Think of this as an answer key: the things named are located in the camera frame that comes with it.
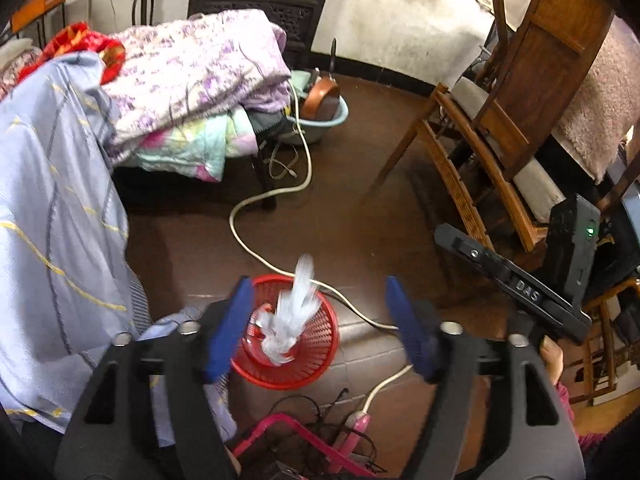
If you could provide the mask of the person's right hand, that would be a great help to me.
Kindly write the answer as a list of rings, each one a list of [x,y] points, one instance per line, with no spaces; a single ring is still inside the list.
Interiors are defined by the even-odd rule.
[[[562,348],[550,337],[544,336],[539,347],[541,359],[544,361],[550,382],[556,385],[564,370],[564,354]]]

